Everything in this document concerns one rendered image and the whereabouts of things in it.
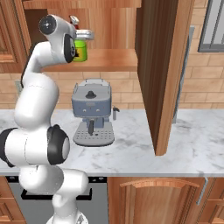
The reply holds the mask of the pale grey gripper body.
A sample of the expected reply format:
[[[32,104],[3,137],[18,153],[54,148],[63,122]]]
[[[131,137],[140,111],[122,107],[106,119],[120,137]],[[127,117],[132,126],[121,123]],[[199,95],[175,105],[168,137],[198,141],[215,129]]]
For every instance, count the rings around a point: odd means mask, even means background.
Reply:
[[[78,40],[94,40],[95,33],[91,30],[77,30],[76,38]]]

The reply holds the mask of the green spray bottle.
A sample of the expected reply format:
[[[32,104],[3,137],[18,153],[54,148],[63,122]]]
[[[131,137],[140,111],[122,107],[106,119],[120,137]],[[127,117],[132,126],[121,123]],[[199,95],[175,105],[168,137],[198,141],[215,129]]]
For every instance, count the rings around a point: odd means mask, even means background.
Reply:
[[[73,24],[76,30],[79,30],[79,19],[76,16],[69,16],[70,23]],[[84,40],[75,40],[75,57],[74,61],[76,62],[83,62],[88,59],[87,53],[87,44]]]

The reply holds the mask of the open wooden cabinet door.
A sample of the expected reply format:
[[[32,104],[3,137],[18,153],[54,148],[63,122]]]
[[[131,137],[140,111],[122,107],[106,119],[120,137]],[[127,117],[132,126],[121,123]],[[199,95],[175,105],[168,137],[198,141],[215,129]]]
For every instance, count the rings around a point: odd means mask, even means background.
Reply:
[[[195,0],[141,0],[137,75],[157,156],[167,151]]]

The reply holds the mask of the arched wooden base cabinet door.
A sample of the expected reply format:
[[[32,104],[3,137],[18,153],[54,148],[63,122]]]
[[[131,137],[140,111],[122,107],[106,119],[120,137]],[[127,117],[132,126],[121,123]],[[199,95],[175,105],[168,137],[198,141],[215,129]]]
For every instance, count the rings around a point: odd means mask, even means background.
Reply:
[[[215,179],[197,206],[204,178],[110,177],[109,224],[205,224],[200,216]]]

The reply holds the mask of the wooden base cabinet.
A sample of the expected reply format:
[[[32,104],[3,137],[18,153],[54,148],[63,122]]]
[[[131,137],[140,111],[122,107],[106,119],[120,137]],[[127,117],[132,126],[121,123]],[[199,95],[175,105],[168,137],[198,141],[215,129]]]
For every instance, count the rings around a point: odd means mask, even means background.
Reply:
[[[205,224],[224,224],[224,178],[216,178],[199,219]]]
[[[26,224],[5,176],[0,176],[0,224]]]

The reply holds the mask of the grey espresso coffee machine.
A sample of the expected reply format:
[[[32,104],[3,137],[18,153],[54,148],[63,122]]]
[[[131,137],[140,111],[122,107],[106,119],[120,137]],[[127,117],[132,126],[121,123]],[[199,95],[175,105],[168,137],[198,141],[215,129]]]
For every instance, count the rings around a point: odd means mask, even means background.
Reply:
[[[115,141],[112,122],[109,120],[119,108],[112,105],[112,88],[104,79],[85,79],[75,84],[72,94],[73,115],[82,119],[73,141],[85,147],[102,147]]]

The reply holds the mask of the grey framed window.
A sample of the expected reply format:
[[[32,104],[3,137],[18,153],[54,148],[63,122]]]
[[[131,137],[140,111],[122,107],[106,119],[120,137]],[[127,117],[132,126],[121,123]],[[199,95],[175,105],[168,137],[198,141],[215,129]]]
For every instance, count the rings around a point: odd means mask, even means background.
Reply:
[[[224,0],[208,0],[199,53],[224,53]]]

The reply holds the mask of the grey dishwasher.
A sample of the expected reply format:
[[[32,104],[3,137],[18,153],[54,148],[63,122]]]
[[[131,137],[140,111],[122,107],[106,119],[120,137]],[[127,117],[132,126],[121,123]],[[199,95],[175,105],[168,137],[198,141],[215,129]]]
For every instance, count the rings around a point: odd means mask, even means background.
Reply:
[[[46,224],[53,215],[52,200],[24,200],[24,188],[18,183],[18,176],[6,176],[10,189],[22,211],[27,224]],[[89,177],[87,190],[93,190],[91,200],[77,200],[77,206],[85,214],[89,224],[109,224],[108,195],[106,177]]]

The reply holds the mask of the wooden wall cabinet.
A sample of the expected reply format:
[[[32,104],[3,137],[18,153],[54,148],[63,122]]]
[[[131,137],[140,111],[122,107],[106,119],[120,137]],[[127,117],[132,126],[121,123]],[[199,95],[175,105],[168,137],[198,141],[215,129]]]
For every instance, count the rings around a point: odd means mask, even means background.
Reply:
[[[94,32],[87,61],[49,66],[47,72],[136,71],[136,15],[142,0],[27,0],[26,10],[46,10],[67,19],[75,15],[81,29]]]

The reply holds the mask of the wooden wall cabinet door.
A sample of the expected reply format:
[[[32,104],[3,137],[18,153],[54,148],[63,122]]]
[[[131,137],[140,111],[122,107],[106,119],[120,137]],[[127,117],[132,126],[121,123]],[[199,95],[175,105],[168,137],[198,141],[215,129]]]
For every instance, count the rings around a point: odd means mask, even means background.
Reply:
[[[23,0],[0,0],[0,73],[21,73],[30,46]]]

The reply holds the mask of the grey wall outlet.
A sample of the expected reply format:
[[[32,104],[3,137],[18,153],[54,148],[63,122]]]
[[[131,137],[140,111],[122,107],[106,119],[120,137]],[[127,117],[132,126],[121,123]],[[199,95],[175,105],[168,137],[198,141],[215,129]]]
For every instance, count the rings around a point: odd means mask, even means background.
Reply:
[[[20,80],[15,80],[15,86],[17,88],[17,94],[20,95],[21,92],[23,91],[23,87],[21,85],[21,81]]]

